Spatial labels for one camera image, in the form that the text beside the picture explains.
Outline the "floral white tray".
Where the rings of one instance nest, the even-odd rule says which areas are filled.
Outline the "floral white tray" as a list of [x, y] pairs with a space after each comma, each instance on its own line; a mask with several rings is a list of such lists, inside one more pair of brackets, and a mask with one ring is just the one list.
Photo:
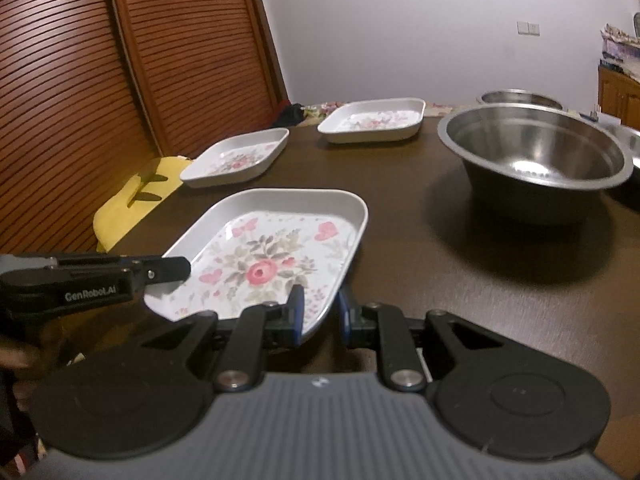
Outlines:
[[352, 102], [320, 122], [318, 133], [331, 144], [405, 141], [419, 131], [425, 107], [417, 98]]
[[289, 136], [288, 128], [272, 128], [219, 141], [182, 170], [180, 180], [189, 188], [253, 180], [271, 167], [286, 148]]
[[211, 206], [168, 249], [187, 258], [183, 282], [150, 285], [143, 301], [176, 322], [203, 310], [236, 318], [264, 301], [304, 290], [302, 336], [331, 310], [369, 220], [366, 202], [343, 190], [255, 188]]

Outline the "pile of folded fabrics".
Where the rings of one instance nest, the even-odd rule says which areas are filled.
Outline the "pile of folded fabrics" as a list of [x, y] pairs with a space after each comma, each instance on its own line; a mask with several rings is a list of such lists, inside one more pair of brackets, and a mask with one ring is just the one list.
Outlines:
[[600, 30], [602, 38], [602, 56], [617, 65], [639, 64], [639, 38], [631, 36], [611, 24]]

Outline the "large steel bowl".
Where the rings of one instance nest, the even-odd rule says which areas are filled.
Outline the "large steel bowl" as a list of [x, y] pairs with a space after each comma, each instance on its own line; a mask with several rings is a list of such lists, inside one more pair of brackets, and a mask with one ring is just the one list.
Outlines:
[[485, 104], [442, 118], [439, 140], [463, 162], [483, 204], [538, 222], [586, 218], [629, 180], [623, 144], [589, 120], [533, 104]]

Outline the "medium steel bowl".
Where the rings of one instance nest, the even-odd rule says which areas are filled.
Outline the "medium steel bowl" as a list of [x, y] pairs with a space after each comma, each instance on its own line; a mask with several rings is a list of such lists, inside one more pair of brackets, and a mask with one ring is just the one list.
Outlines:
[[605, 125], [605, 130], [612, 133], [623, 144], [634, 163], [634, 170], [640, 170], [640, 131], [624, 125]]

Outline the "floral bed quilt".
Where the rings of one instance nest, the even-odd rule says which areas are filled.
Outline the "floral bed quilt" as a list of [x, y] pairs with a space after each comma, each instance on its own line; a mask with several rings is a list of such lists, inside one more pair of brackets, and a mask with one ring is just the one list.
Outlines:
[[[303, 107], [303, 124], [318, 124], [319, 122], [322, 122], [322, 120], [325, 120], [329, 115], [331, 115], [334, 110], [337, 110], [344, 105], [344, 102], [324, 102], [314, 105], [305, 105]], [[444, 117], [455, 109], [455, 106], [427, 102], [424, 116]]]

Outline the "wooden sideboard cabinet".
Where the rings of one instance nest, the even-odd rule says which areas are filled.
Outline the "wooden sideboard cabinet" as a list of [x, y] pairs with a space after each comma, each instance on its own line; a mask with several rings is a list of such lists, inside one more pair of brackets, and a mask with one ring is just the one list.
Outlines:
[[627, 127], [640, 126], [640, 88], [638, 81], [600, 65], [598, 67], [600, 111], [617, 118]]

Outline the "white wall switch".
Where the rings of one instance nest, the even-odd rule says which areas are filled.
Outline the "white wall switch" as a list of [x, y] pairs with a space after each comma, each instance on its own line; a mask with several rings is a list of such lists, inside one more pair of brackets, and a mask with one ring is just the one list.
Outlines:
[[540, 35], [540, 26], [536, 23], [521, 22], [516, 23], [516, 31], [522, 36], [535, 36]]

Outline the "black clothing on bed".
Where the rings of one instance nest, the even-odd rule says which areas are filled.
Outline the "black clothing on bed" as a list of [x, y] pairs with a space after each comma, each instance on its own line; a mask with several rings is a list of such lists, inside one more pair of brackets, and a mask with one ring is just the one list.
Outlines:
[[272, 128], [295, 127], [305, 120], [305, 107], [300, 103], [283, 102], [278, 109]]

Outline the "small steel bowl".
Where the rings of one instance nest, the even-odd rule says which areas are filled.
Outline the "small steel bowl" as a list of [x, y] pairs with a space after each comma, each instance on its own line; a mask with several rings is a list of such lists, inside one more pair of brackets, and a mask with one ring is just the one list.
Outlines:
[[544, 94], [523, 89], [503, 89], [484, 92], [477, 98], [480, 104], [532, 104], [564, 110], [564, 106], [556, 99]]

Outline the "louvered wooden wardrobe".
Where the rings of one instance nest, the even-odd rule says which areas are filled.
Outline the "louvered wooden wardrobe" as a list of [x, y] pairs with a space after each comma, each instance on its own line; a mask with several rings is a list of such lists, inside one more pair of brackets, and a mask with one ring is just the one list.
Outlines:
[[1, 0], [1, 248], [84, 252], [154, 158], [270, 126], [262, 0]]

